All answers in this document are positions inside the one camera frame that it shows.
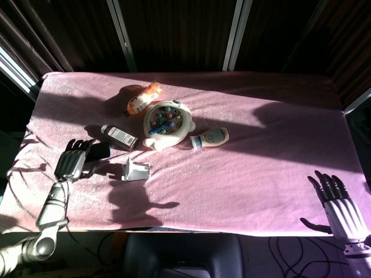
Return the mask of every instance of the pink towel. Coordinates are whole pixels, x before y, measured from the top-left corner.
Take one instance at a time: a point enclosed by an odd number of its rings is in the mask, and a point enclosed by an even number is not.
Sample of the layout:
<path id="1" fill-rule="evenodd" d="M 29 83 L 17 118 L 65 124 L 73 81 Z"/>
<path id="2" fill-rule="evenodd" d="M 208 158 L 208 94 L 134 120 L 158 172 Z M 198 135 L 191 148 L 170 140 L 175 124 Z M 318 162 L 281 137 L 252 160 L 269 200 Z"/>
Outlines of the pink towel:
<path id="1" fill-rule="evenodd" d="M 201 134 L 226 127 L 230 141 L 190 149 L 189 138 L 161 153 L 139 146 L 134 162 L 151 163 L 147 181 L 123 182 L 129 153 L 112 150 L 97 174 L 74 184 L 71 230 L 163 226 L 256 236 L 323 235 L 326 224 L 307 181 L 319 170 L 340 177 L 368 226 L 371 194 L 332 82 L 321 76 L 212 72 L 47 75 L 0 205 L 2 232 L 36 231 L 35 220 L 66 143 L 101 138 L 117 125 L 141 139 L 144 114 L 124 117 L 140 86 L 163 84 L 161 100 L 180 100 Z"/>

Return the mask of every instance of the floor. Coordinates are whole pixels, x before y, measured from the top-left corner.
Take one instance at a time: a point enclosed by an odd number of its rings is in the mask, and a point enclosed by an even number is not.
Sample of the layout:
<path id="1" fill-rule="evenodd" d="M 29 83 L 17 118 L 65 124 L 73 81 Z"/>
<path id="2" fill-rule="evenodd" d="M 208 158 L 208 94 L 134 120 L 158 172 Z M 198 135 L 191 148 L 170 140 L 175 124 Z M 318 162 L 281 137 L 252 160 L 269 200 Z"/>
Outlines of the floor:
<path id="1" fill-rule="evenodd" d="M 359 129 L 357 131 L 357 129 L 353 128 L 354 122 L 357 123 L 362 120 L 363 111 L 367 106 L 371 106 L 371 101 L 364 103 L 351 115 L 348 115 L 347 120 L 363 171 L 365 172 L 370 186 L 371 142 L 368 144 L 364 136 L 359 133 Z M 70 267 L 97 266 L 99 265 L 98 259 L 89 254 L 83 246 L 88 247 L 94 253 L 97 253 L 99 243 L 104 237 L 106 237 L 101 245 L 100 256 L 103 261 L 110 261 L 108 253 L 112 243 L 112 236 L 108 235 L 108 232 L 72 234 L 80 244 L 73 241 L 68 233 L 60 232 L 57 238 L 58 244 L 54 254 L 55 258 L 63 258 Z M 32 236 L 32 234 L 11 233 L 0 235 L 0 247 L 15 244 L 26 236 Z M 267 238 L 240 236 L 240 239 L 243 250 L 246 278 L 352 277 L 348 265 L 335 263 L 345 262 L 345 259 L 342 252 L 343 246 L 333 237 Z M 371 244 L 370 239 L 367 239 L 367 244 Z M 328 265 L 324 262 L 327 260 L 334 261 L 334 263 Z M 288 271 L 288 265 L 294 265 L 291 271 Z"/>

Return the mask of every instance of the black office chair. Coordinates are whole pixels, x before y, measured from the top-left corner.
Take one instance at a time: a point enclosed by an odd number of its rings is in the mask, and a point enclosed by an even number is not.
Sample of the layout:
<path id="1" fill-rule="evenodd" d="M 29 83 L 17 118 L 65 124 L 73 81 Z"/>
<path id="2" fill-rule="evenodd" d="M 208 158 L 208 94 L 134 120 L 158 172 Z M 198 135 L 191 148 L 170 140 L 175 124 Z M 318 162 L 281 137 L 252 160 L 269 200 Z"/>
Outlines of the black office chair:
<path id="1" fill-rule="evenodd" d="M 237 235 L 131 234 L 123 259 L 127 278 L 244 278 Z"/>

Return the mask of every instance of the curtain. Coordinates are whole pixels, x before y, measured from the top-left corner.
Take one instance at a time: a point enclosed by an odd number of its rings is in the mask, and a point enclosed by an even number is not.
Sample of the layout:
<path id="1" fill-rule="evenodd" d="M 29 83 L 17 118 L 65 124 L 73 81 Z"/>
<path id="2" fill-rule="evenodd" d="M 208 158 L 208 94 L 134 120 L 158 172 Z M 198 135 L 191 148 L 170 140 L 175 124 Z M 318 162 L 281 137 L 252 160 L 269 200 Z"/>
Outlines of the curtain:
<path id="1" fill-rule="evenodd" d="M 0 72 L 0 130 L 24 131 L 35 103 Z"/>
<path id="2" fill-rule="evenodd" d="M 254 0 L 235 70 L 280 72 L 318 0 Z"/>
<path id="3" fill-rule="evenodd" d="M 325 74 L 345 108 L 371 87 L 371 2 L 329 0 L 289 72 Z"/>
<path id="4" fill-rule="evenodd" d="M 236 0 L 120 0 L 138 71 L 221 71 Z"/>
<path id="5" fill-rule="evenodd" d="M 128 71 L 106 0 L 1 0 L 0 44 L 36 81 L 50 71 Z"/>

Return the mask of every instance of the cable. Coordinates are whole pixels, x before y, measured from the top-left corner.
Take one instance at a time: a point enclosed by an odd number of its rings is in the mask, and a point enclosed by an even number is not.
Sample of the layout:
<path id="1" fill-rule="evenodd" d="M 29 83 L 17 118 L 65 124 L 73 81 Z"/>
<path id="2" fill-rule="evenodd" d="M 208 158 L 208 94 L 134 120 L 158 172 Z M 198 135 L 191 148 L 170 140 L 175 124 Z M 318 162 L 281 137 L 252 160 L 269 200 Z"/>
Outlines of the cable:
<path id="1" fill-rule="evenodd" d="M 87 248 L 86 246 L 82 245 L 71 233 L 70 229 L 68 228 L 68 225 L 66 225 L 66 229 L 67 229 L 67 232 L 68 234 L 70 235 L 70 237 L 72 238 L 72 240 L 74 242 L 76 242 L 77 244 L 79 244 L 82 248 L 84 248 L 88 253 L 90 253 L 91 255 L 93 255 L 94 257 L 96 257 L 98 259 L 98 261 L 100 262 L 101 265 L 105 265 L 99 258 L 99 256 L 97 254 L 95 254 L 92 250 L 90 250 L 89 248 Z"/>
<path id="2" fill-rule="evenodd" d="M 279 248 L 279 237 L 277 238 L 277 250 L 278 250 L 278 254 L 281 256 L 281 259 L 286 264 L 286 266 L 289 268 L 285 272 L 285 278 L 288 276 L 288 274 L 290 273 L 290 271 L 292 271 L 296 275 L 299 275 L 293 268 L 295 266 L 297 266 L 301 262 L 301 260 L 303 259 L 303 256 L 304 256 L 304 247 L 303 247 L 303 242 L 301 241 L 301 239 L 299 237 L 296 237 L 296 238 L 299 240 L 299 243 L 300 243 L 300 249 L 301 249 L 301 251 L 300 251 L 300 258 L 293 265 L 291 265 L 291 266 L 287 263 L 287 261 L 283 257 L 283 255 L 281 253 L 281 249 Z"/>
<path id="3" fill-rule="evenodd" d="M 64 206 L 64 218 L 67 220 L 67 225 L 66 225 L 66 230 L 67 230 L 67 232 L 68 232 L 68 234 L 69 234 L 69 236 L 72 238 L 72 240 L 74 241 L 74 242 L 76 242 L 77 244 L 79 244 L 82 248 L 84 248 L 89 254 L 91 254 L 92 256 L 94 256 L 95 258 L 97 258 L 98 259 L 98 261 L 99 261 L 99 263 L 101 264 L 101 265 L 104 265 L 104 266 L 107 266 L 107 264 L 106 263 L 104 263 L 102 260 L 101 260 L 101 258 L 100 258 L 100 256 L 99 256 L 99 254 L 95 254 L 92 250 L 90 250 L 89 248 L 87 248 L 86 246 L 84 246 L 84 245 L 82 245 L 73 235 L 72 235 L 72 233 L 71 233 L 71 231 L 70 231 L 70 229 L 69 229 L 69 227 L 68 227 L 68 223 L 70 222 L 70 220 L 68 219 L 68 217 L 67 217 L 67 208 L 68 208 L 68 201 L 70 200 L 70 184 L 69 184 L 69 182 L 68 181 L 66 181 L 67 182 L 67 194 L 66 194 L 66 190 L 64 189 L 64 187 L 62 187 L 62 189 L 63 189 L 63 193 L 64 193 L 64 201 L 65 201 L 65 206 Z"/>
<path id="4" fill-rule="evenodd" d="M 326 252 L 322 249 L 321 246 L 319 246 L 315 241 L 311 240 L 309 237 L 306 237 L 307 240 L 309 240 L 311 243 L 313 243 L 314 245 L 316 245 L 320 250 L 321 252 L 324 254 L 325 258 L 326 258 L 326 262 L 328 262 L 327 264 L 327 271 L 326 271 L 326 274 L 323 275 L 321 278 L 327 278 L 328 275 L 330 274 L 331 272 L 331 264 L 330 264 L 330 261 L 329 261 L 329 257 L 327 256 Z M 303 277 L 303 272 L 305 270 L 305 267 L 300 271 L 299 273 L 299 277 Z"/>
<path id="5" fill-rule="evenodd" d="M 296 262 L 295 262 L 293 265 L 290 266 L 290 265 L 288 264 L 288 262 L 285 260 L 285 258 L 283 257 L 283 255 L 282 255 L 281 249 L 279 248 L 279 238 L 277 238 L 277 249 L 278 249 L 278 253 L 279 253 L 279 255 L 281 256 L 281 259 L 282 259 L 282 260 L 284 261 L 284 263 L 286 264 L 286 266 L 289 267 L 286 271 L 284 271 L 282 265 L 279 263 L 278 258 L 275 256 L 275 254 L 274 254 L 274 252 L 273 252 L 273 250 L 272 250 L 272 247 L 271 247 L 271 240 L 272 240 L 272 238 L 269 237 L 269 240 L 268 240 L 268 247 L 269 247 L 269 249 L 270 249 L 270 253 L 272 254 L 272 256 L 273 256 L 275 262 L 278 264 L 278 266 L 279 266 L 279 268 L 280 268 L 280 270 L 281 270 L 281 272 L 282 272 L 282 274 L 283 274 L 283 276 L 284 276 L 285 278 L 287 278 L 287 276 L 288 276 L 288 274 L 290 273 L 290 271 L 291 271 L 291 272 L 294 272 L 294 273 L 296 274 L 296 275 L 293 276 L 292 278 L 308 278 L 307 276 L 303 275 L 303 273 L 305 272 L 305 270 L 306 270 L 306 269 L 307 269 L 311 264 L 315 264 L 315 263 L 321 263 L 321 264 L 322 264 L 322 263 L 327 263 L 327 270 L 326 270 L 326 273 L 325 273 L 321 278 L 327 278 L 327 277 L 328 277 L 328 275 L 330 274 L 330 271 L 331 271 L 331 264 L 342 264 L 342 265 L 348 265 L 348 264 L 345 263 L 345 262 L 340 262 L 340 261 L 330 261 L 330 260 L 329 260 L 329 257 L 327 256 L 327 254 L 325 253 L 325 251 L 323 250 L 323 248 L 322 248 L 319 244 L 317 244 L 315 241 L 313 241 L 312 239 L 306 237 L 306 239 L 307 239 L 308 241 L 310 241 L 312 244 L 316 245 L 316 246 L 321 250 L 321 252 L 322 252 L 323 255 L 325 256 L 325 260 L 324 260 L 324 261 L 311 261 L 311 262 L 307 263 L 307 264 L 306 264 L 306 265 L 301 269 L 301 271 L 299 271 L 299 273 L 297 273 L 293 268 L 294 268 L 295 266 L 297 266 L 297 265 L 300 263 L 300 261 L 303 259 L 303 255 L 304 255 L 303 242 L 301 241 L 301 239 L 300 239 L 299 237 L 297 237 L 297 239 L 299 240 L 299 242 L 300 242 L 300 247 L 301 247 L 300 258 L 297 259 Z M 320 240 L 320 241 L 322 241 L 322 242 L 325 242 L 325 243 L 327 243 L 327 244 L 330 244 L 330 245 L 332 245 L 333 247 L 338 248 L 339 250 L 342 250 L 340 247 L 338 247 L 338 246 L 336 246 L 336 245 L 334 245 L 334 244 L 332 244 L 332 243 L 329 243 L 329 242 L 327 242 L 326 240 L 322 240 L 322 239 L 318 239 L 318 240 Z"/>
<path id="6" fill-rule="evenodd" d="M 337 262 L 337 261 L 329 261 L 329 260 L 327 260 L 327 261 L 311 261 L 311 262 L 309 262 L 309 263 L 307 263 L 304 267 L 303 267 L 303 269 L 301 270 L 301 272 L 300 273 L 303 273 L 304 272 L 304 270 L 308 267 L 308 266 L 310 266 L 311 264 L 314 264 L 314 263 L 328 263 L 328 264 L 340 264 L 340 265 L 348 265 L 347 263 L 345 263 L 345 262 Z M 305 277 L 305 276 L 303 276 L 303 275 L 297 275 L 297 276 L 294 276 L 294 277 L 292 277 L 292 278 L 302 278 L 302 277 Z"/>
<path id="7" fill-rule="evenodd" d="M 341 247 L 339 247 L 339 246 L 336 246 L 335 244 L 333 244 L 333 243 L 331 243 L 331 242 L 328 242 L 327 240 L 319 239 L 319 238 L 317 238 L 317 237 L 315 237 L 315 239 L 317 239 L 317 240 L 319 240 L 319 241 L 321 241 L 321 242 L 324 242 L 324 243 L 330 244 L 331 246 L 333 246 L 333 247 L 339 249 L 340 251 L 344 251 L 343 248 L 341 248 Z"/>
<path id="8" fill-rule="evenodd" d="M 104 240 L 106 239 L 106 238 L 108 238 L 110 235 L 114 235 L 115 234 L 115 232 L 110 232 L 110 233 L 108 233 L 108 234 L 106 234 L 101 240 L 100 240 L 100 243 L 98 244 L 98 248 L 97 248 L 97 256 L 98 256 L 98 258 L 99 258 L 99 261 L 102 261 L 103 262 L 103 260 L 102 260 L 102 258 L 101 258 L 101 256 L 100 256 L 100 247 L 102 246 L 102 244 L 103 244 L 103 242 L 104 242 Z"/>
<path id="9" fill-rule="evenodd" d="M 274 255 L 273 253 L 273 250 L 272 250 L 272 247 L 271 247 L 271 237 L 269 237 L 268 239 L 268 247 L 269 247 L 269 251 L 271 252 L 272 256 L 273 256 L 273 259 L 276 261 L 276 263 L 278 264 L 281 272 L 282 272 L 282 277 L 285 277 L 285 271 L 283 270 L 283 267 L 282 265 L 279 263 L 278 259 L 276 258 L 276 256 Z"/>

